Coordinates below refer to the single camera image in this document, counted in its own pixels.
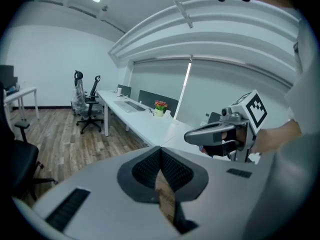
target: black office chair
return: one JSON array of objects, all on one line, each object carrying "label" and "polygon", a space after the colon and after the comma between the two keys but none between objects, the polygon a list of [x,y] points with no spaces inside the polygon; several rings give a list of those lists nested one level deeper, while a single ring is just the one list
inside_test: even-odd
[{"label": "black office chair", "polygon": [[[99,96],[95,95],[96,94],[96,87],[97,87],[97,84],[99,83],[100,79],[101,79],[100,75],[97,75],[95,77],[95,79],[94,79],[95,81],[94,81],[92,90],[90,92],[90,96],[85,95],[84,102],[85,102],[85,104],[89,105],[88,110],[84,109],[84,110],[81,111],[81,109],[80,109],[79,113],[82,115],[82,118],[81,118],[80,121],[76,122],[76,125],[78,126],[79,123],[86,123],[84,125],[84,127],[80,131],[81,134],[84,134],[84,129],[90,124],[98,127],[98,131],[99,132],[102,131],[101,127],[96,122],[101,122],[103,124],[104,120],[103,119],[95,119],[95,118],[93,118],[97,114],[102,114],[103,113],[102,105],[100,105],[99,102],[96,101],[96,98],[98,98]],[[78,83],[80,83],[80,84],[77,85],[77,88],[78,88],[78,93],[81,94],[81,93],[83,93],[83,89],[82,89],[83,86],[82,86],[81,80],[79,80],[79,81],[80,82],[78,82]],[[78,107],[81,108],[81,99],[78,100]]]},{"label": "black office chair", "polygon": [[15,135],[8,125],[4,108],[4,86],[0,82],[0,135],[3,148],[7,151],[7,153],[3,153],[7,159],[4,168],[8,170],[5,184],[8,184],[12,196],[21,198],[26,190],[29,190],[31,197],[36,201],[34,184],[47,182],[58,184],[58,182],[53,178],[33,178],[37,167],[43,169],[44,165],[37,161],[38,148],[27,142],[25,129],[30,124],[26,121],[19,121],[14,126],[20,128],[23,141],[15,139]]}]

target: roller blind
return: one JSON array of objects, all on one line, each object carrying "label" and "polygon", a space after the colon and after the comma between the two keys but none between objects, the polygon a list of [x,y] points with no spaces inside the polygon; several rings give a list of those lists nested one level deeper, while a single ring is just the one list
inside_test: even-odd
[{"label": "roller blind", "polygon": [[285,94],[289,88],[278,81],[238,65],[193,60],[177,120],[199,127],[206,113],[221,114],[243,94],[256,89],[268,118],[263,128],[275,128],[288,120]]},{"label": "roller blind", "polygon": [[131,99],[138,101],[140,90],[179,100],[188,69],[188,59],[155,60],[133,66]]}]

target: chair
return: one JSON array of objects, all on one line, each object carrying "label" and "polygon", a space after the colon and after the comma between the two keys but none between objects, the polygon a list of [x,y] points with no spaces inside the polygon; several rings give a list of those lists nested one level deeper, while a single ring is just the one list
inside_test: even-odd
[{"label": "chair", "polygon": [[95,82],[90,92],[90,96],[85,95],[81,78],[79,77],[77,78],[75,94],[71,102],[72,108],[74,109],[74,114],[79,114],[82,116],[81,120],[76,122],[76,125],[78,126],[79,123],[85,123],[84,127],[80,131],[81,134],[84,134],[84,129],[90,124],[98,127],[98,131],[101,132],[102,129],[96,122],[101,122],[103,124],[104,120],[93,118],[103,113],[103,107],[101,104],[99,104],[98,101],[96,101],[96,98],[98,98],[98,96],[95,95],[97,84],[101,78],[99,75],[95,77]]},{"label": "chair", "polygon": [[21,198],[22,195],[28,190],[34,201],[37,200],[35,191],[33,189],[34,184],[58,182],[53,178],[33,178],[37,167],[41,169],[44,165],[37,161],[39,150],[35,145],[27,142],[25,129],[30,124],[25,121],[17,122],[15,127],[20,128],[23,141],[15,139],[14,133],[9,128],[4,108],[4,86],[0,82],[0,133],[1,142],[5,146],[7,153],[5,168],[7,172],[7,184],[10,194],[17,198]]}]

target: keyboard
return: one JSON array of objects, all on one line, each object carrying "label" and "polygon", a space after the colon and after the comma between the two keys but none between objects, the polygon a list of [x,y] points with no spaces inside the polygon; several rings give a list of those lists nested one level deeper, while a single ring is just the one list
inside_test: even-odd
[{"label": "keyboard", "polygon": [[145,111],[145,109],[131,101],[114,101],[120,108],[122,108],[125,112],[138,112],[138,111]]}]

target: desk leg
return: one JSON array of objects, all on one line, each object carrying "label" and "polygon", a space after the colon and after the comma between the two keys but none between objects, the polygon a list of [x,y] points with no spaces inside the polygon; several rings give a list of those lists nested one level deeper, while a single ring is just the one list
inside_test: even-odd
[{"label": "desk leg", "polygon": [[34,107],[35,107],[36,118],[40,119],[39,110],[38,110],[37,90],[34,91]]},{"label": "desk leg", "polygon": [[19,98],[18,98],[18,107],[19,107],[19,114],[20,114],[21,120],[23,120],[24,116],[22,115],[21,100]]},{"label": "desk leg", "polygon": [[104,135],[109,136],[109,108],[106,103],[104,103]]},{"label": "desk leg", "polygon": [[4,104],[4,113],[5,113],[6,121],[7,121],[8,125],[9,125],[9,127],[10,127],[10,130],[12,132],[14,132],[13,129],[12,129],[12,123],[11,123],[11,117],[10,117],[10,111],[9,111],[8,104]]},{"label": "desk leg", "polygon": [[21,99],[21,111],[22,111],[23,120],[27,121],[26,114],[25,114],[24,99],[23,97],[21,97],[20,99]]}]

